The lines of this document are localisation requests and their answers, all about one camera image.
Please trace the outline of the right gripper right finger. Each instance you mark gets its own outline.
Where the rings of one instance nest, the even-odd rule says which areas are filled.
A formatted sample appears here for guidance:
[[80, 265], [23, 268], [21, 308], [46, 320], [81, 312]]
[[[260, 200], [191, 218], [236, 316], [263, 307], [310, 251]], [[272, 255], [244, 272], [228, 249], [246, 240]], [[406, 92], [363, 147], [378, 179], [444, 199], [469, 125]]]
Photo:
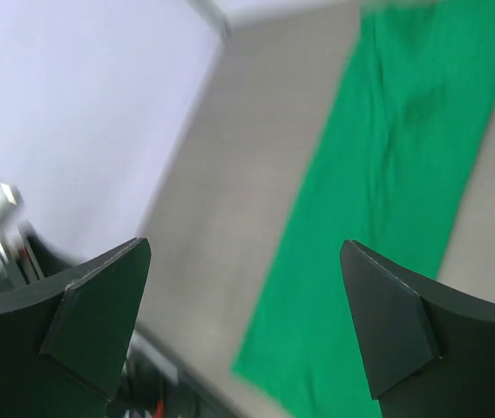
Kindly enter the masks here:
[[495, 417], [495, 303], [363, 244], [340, 252], [371, 397], [384, 417]]

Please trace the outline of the green t shirt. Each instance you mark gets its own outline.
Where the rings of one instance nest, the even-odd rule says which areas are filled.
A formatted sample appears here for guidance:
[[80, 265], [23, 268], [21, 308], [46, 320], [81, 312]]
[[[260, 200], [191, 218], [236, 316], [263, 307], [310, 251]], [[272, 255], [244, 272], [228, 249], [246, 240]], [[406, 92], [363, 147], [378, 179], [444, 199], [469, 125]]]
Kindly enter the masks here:
[[233, 370], [294, 417], [377, 417], [342, 283], [357, 240], [435, 278], [495, 106], [495, 1], [363, 6]]

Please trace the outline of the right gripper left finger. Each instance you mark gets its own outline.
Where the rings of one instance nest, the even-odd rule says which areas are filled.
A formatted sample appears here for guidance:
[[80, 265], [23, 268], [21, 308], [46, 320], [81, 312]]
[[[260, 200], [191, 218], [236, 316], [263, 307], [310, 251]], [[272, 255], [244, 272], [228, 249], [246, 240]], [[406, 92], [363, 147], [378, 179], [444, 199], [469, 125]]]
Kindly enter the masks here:
[[0, 294], [0, 417], [101, 417], [151, 260], [145, 238]]

